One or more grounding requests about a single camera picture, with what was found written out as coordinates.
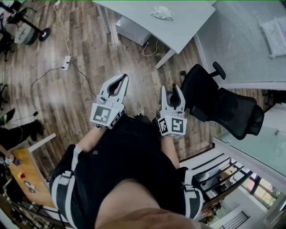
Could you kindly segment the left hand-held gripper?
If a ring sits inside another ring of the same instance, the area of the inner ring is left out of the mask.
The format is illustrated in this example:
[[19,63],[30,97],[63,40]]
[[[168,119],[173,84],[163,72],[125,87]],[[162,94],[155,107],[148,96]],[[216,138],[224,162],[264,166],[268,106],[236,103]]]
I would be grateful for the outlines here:
[[105,81],[97,101],[93,103],[90,121],[99,128],[112,129],[125,112],[123,99],[126,95],[129,77],[116,75]]

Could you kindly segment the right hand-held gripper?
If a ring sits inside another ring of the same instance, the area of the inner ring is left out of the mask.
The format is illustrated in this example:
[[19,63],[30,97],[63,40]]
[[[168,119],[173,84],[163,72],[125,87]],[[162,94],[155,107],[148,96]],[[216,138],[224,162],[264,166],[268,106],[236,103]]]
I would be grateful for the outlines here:
[[172,106],[175,111],[170,112],[168,92],[165,85],[160,89],[160,117],[157,119],[162,136],[181,137],[186,133],[187,119],[185,118],[185,98],[176,84],[172,85]]

